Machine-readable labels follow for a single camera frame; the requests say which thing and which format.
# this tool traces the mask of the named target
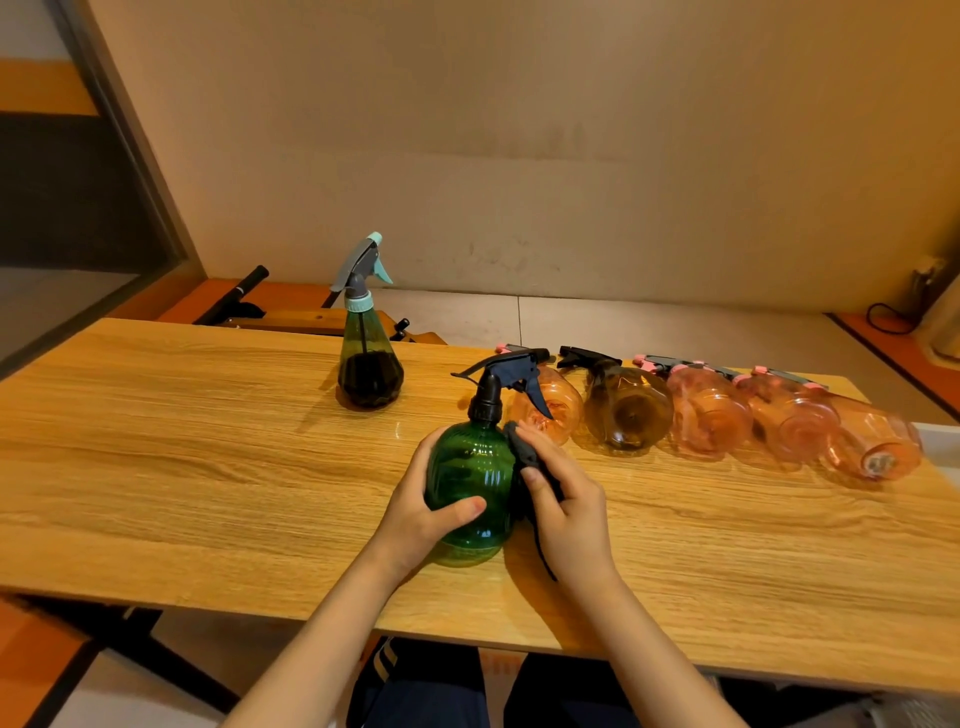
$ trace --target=forearm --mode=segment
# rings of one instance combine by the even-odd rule
[[[223,726],[326,725],[393,588],[362,552]]]
[[[616,577],[574,596],[648,728],[746,728],[746,723]]]

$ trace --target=sticker on bottle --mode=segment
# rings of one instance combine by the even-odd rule
[[[897,465],[892,452],[874,452],[863,458],[863,472],[869,477],[883,477]]]

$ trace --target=wooden table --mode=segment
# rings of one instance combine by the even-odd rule
[[[0,382],[0,587],[305,618],[417,441],[466,417],[471,387],[449,373],[489,354],[398,345],[400,398],[359,412],[336,400],[339,349],[107,319]],[[695,663],[960,692],[960,495],[929,463],[880,487],[750,451],[704,463],[575,440],[607,488],[617,565]],[[525,524],[484,565],[426,567],[378,626],[597,650]]]

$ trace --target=dark green spray bottle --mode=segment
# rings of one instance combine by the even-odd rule
[[[393,283],[380,262],[382,240],[379,232],[362,240],[330,286],[331,299],[346,291],[347,324],[337,383],[350,401],[360,407],[380,407],[392,402],[403,384],[403,367],[373,310],[373,296],[367,289],[367,276]]]
[[[423,497],[437,510],[465,497],[482,496],[487,509],[473,522],[444,537],[438,561],[449,566],[471,566],[494,556],[514,527],[511,486],[516,459],[507,436],[497,423],[503,416],[503,387],[526,394],[543,414],[553,419],[543,399],[537,364],[546,361],[546,349],[528,349],[491,356],[453,374],[477,385],[467,411],[469,422],[454,425],[430,453]],[[470,375],[483,370],[479,381]]]

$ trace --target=hand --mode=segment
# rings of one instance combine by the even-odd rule
[[[380,525],[361,554],[383,570],[391,588],[416,569],[441,538],[454,528],[467,525],[487,508],[480,496],[458,500],[438,511],[431,511],[423,501],[430,451],[445,429],[434,430],[420,442],[390,497]]]
[[[540,548],[561,585],[580,598],[619,580],[610,548],[603,488],[539,430],[519,423],[516,432],[537,451],[564,491],[564,500],[557,502],[543,473],[536,468],[520,471],[537,512]]]

